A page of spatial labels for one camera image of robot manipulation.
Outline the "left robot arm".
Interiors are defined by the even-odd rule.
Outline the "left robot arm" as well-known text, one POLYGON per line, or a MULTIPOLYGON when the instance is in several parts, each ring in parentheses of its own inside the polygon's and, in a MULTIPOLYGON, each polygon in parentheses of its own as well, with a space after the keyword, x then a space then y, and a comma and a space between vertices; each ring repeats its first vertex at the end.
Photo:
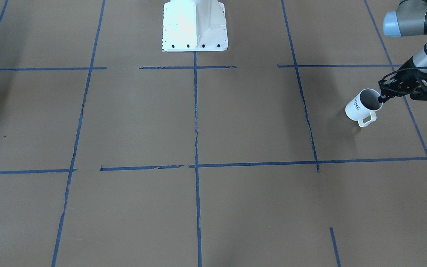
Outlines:
MULTIPOLYGON (((388 37, 427 35, 427 0, 401 0, 396 10, 385 15, 383 32, 388 37)), ((427 43, 378 85, 380 103, 407 95, 415 101, 427 101, 427 43)))

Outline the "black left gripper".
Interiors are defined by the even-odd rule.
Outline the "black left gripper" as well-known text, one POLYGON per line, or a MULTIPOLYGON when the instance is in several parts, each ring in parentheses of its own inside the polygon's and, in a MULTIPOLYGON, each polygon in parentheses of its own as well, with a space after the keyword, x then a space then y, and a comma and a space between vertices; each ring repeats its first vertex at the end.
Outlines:
POLYGON ((427 66, 402 66, 398 73, 397 79, 385 76, 378 82, 381 95, 378 96, 379 103, 386 103, 391 98, 401 98, 411 92, 427 92, 427 66))

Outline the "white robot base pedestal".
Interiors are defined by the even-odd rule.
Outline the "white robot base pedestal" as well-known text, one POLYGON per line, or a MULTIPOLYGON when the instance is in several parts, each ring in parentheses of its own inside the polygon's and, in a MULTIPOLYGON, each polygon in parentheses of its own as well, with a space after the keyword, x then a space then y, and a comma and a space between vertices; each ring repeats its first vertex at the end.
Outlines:
POLYGON ((171 0, 163 7, 162 51, 226 51, 225 5, 218 0, 171 0))

